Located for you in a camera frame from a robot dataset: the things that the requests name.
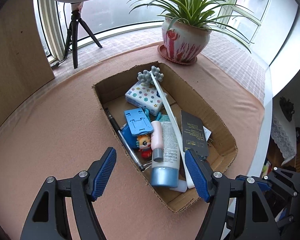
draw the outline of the gray bottle cap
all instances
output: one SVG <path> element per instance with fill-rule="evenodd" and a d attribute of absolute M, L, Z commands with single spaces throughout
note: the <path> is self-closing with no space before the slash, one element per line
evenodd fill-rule
<path fill-rule="evenodd" d="M 153 160 L 155 162 L 163 162 L 163 150 L 161 148 L 156 148 L 152 150 Z"/>

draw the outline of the pink bottle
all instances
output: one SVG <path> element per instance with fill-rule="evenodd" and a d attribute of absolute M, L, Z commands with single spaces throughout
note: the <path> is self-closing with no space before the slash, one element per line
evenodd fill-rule
<path fill-rule="evenodd" d="M 151 134 L 152 156 L 155 162 L 163 162 L 163 137 L 162 127 L 159 121 L 151 122 L 153 132 Z"/>

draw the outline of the blue gripper pad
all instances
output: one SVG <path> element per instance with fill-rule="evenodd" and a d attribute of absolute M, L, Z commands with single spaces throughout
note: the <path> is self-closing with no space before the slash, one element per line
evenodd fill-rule
<path fill-rule="evenodd" d="M 238 177 L 236 179 L 237 180 L 245 180 L 245 178 L 240 178 L 240 177 Z M 257 181 L 257 184 L 258 184 L 258 186 L 259 186 L 259 188 L 261 189 L 262 192 L 271 190 L 271 187 L 269 187 L 269 185 L 266 182 Z"/>
<path fill-rule="evenodd" d="M 185 152 L 185 162 L 199 197 L 203 198 L 205 202 L 208 202 L 210 195 L 208 193 L 207 181 L 189 150 Z"/>
<path fill-rule="evenodd" d="M 93 180 L 93 192 L 91 194 L 93 200 L 96 200 L 98 197 L 102 196 L 116 161 L 117 152 L 115 149 L 112 149 L 105 162 L 101 166 L 99 173 Z"/>

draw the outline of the potted plant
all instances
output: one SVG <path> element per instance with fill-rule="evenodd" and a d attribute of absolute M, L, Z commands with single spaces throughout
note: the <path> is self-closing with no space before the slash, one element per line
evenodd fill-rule
<path fill-rule="evenodd" d="M 213 10 L 218 7 L 226 5 L 233 5 L 231 3 L 219 3 L 226 2 L 225 0 L 147 0 L 149 2 L 144 4 L 136 5 L 130 12 L 141 6 L 157 6 L 164 11 L 159 15 L 165 17 L 165 21 L 162 24 L 162 37 L 164 46 L 167 49 L 168 57 L 178 61 L 187 63 L 193 60 L 208 44 L 210 39 L 210 33 L 212 31 L 224 33 L 237 42 L 242 44 L 247 50 L 249 48 L 242 42 L 238 36 L 230 32 L 226 32 L 223 29 L 218 28 L 216 25 L 220 24 L 230 29 L 236 30 L 243 37 L 245 37 L 237 29 L 217 22 L 218 19 L 225 17 L 239 17 L 231 15 L 223 15 L 214 17 L 215 13 Z M 207 9 L 209 5 L 215 5 L 213 8 Z"/>

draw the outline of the spider plant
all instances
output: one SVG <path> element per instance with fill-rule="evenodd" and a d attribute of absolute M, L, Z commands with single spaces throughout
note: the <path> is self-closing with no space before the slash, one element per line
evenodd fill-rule
<path fill-rule="evenodd" d="M 132 5 L 134 5 L 137 2 L 145 1 L 145 0 L 137 0 L 133 2 Z M 231 6 L 237 6 L 232 3 L 222 3 L 226 2 L 225 0 L 146 0 L 146 3 L 136 5 L 132 10 L 129 12 L 131 13 L 134 9 L 137 9 L 142 6 L 157 6 L 163 9 L 163 12 L 158 16 L 163 16 L 170 18 L 170 24 L 168 26 L 168 30 L 172 27 L 172 25 L 175 22 L 182 22 L 187 25 L 191 25 L 197 28 L 206 29 L 206 30 L 212 30 L 215 32 L 224 33 L 231 38 L 235 39 L 237 42 L 239 42 L 241 45 L 243 45 L 249 52 L 249 48 L 247 45 L 242 42 L 242 40 L 235 34 L 226 32 L 223 29 L 218 28 L 216 25 L 211 24 L 220 24 L 223 26 L 226 26 L 230 29 L 233 29 L 240 33 L 244 38 L 246 38 L 241 32 L 239 32 L 236 28 L 218 22 L 219 19 L 226 18 L 226 17 L 245 17 L 245 16 L 231 16 L 231 15 L 222 15 L 219 17 L 214 17 L 213 14 L 215 13 L 213 10 L 219 7 L 224 7 L 227 5 Z M 215 5 L 214 7 L 208 9 L 209 5 Z"/>

